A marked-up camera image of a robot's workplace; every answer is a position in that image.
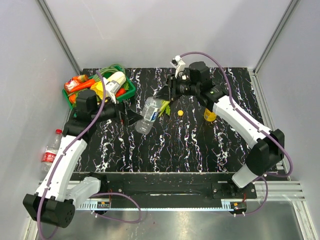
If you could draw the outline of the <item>clear bottle blue cap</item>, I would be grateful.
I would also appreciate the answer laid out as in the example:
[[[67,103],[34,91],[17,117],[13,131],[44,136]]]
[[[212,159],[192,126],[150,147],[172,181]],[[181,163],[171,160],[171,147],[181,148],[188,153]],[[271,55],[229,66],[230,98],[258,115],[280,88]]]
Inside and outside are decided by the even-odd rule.
[[[153,96],[148,97],[141,113],[143,119],[136,123],[135,130],[140,134],[147,135],[151,131],[161,107],[162,100]]]

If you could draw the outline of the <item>yellow bottle cap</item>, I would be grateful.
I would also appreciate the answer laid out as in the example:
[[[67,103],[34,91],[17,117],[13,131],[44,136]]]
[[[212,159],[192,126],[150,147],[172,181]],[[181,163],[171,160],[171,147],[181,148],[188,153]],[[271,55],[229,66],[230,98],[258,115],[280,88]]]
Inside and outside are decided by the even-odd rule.
[[[179,110],[177,113],[179,116],[182,116],[184,114],[184,112],[182,110]]]

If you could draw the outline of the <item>orange juice bottle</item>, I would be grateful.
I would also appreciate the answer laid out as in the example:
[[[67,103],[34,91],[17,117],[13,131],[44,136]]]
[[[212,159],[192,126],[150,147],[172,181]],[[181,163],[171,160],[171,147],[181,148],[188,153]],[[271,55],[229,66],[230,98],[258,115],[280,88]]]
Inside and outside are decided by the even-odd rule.
[[[210,111],[208,108],[206,108],[204,110],[203,117],[207,122],[214,122],[217,118],[217,115],[214,112]]]

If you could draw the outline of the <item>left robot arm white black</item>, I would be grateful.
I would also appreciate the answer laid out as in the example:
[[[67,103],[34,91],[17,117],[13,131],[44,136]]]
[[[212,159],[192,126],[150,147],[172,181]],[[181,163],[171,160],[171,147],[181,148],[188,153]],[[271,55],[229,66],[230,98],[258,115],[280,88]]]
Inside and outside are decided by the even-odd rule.
[[[78,94],[76,106],[64,125],[57,155],[46,177],[35,193],[26,194],[22,204],[38,224],[66,228],[72,221],[75,210],[87,199],[102,198],[109,193],[107,177],[89,173],[77,186],[68,190],[68,184],[76,163],[85,151],[96,131],[96,124],[115,120],[123,125],[133,125],[143,117],[132,111],[125,102],[98,103],[93,90]]]

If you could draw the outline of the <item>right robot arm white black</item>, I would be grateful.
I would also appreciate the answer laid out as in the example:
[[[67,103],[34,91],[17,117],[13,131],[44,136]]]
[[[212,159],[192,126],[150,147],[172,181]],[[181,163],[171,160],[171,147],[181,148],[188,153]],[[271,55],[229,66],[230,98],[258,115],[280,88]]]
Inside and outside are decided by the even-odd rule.
[[[155,97],[163,101],[175,101],[181,96],[196,97],[201,106],[225,120],[248,144],[249,155],[227,186],[228,194],[239,198],[249,183],[283,160],[284,133],[259,123],[234,102],[230,93],[213,83],[210,69],[203,61],[191,63],[188,71],[184,70],[186,64],[179,57],[171,64],[175,73],[167,77]]]

